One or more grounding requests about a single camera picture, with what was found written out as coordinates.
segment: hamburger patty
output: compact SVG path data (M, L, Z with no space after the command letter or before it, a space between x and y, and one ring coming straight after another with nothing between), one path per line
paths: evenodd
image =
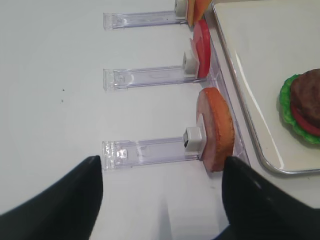
M307 71L293 81L290 104L307 122L320 129L320 69Z

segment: red toy slice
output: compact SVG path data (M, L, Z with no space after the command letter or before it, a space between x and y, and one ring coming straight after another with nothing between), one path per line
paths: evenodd
M319 128L308 123L304 119L304 117L300 115L297 108L295 106L293 106L292 104L290 105L290 109L291 109L291 113L292 113L293 118L296 120L296 122L299 124L299 126L303 130L305 130L306 132L308 132L311 135L320 137L320 129Z
M210 32L204 19L198 21L193 30L193 42L199 58L198 78L205 78L210 70L211 47Z

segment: white tray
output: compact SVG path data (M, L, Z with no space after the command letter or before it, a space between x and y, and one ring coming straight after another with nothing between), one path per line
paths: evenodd
M279 93L294 74L320 68L320 0L214 6L261 162L283 174L320 171L320 146L280 117Z

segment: brown patty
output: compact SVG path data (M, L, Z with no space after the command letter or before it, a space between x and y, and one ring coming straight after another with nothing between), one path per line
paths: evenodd
M290 87L290 100L304 119L320 128L320 69L300 75Z
M206 145L202 154L205 168L210 172L224 169L225 160L233 154L235 130L228 105L218 89L203 89L198 97L196 118L203 115Z

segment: clear plastic holder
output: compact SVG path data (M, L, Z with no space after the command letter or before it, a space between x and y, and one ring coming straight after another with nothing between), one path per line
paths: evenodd
M103 88L106 92L134 87L198 83L205 80L197 79L193 74L185 74L182 66L103 70Z
M104 30L187 23L186 18L176 16L175 11L103 14Z
M229 106L235 132L233 156L239 157L243 162L250 165L239 124L231 105L226 83L212 41L209 74L204 80L206 81L205 87L217 88ZM200 159L199 155L188 155L184 146L183 137L143 141L105 141L103 142L102 158L104 170Z
M105 141L103 160L103 168L112 170L199 160L199 157L185 154L183 137L173 137L141 141Z

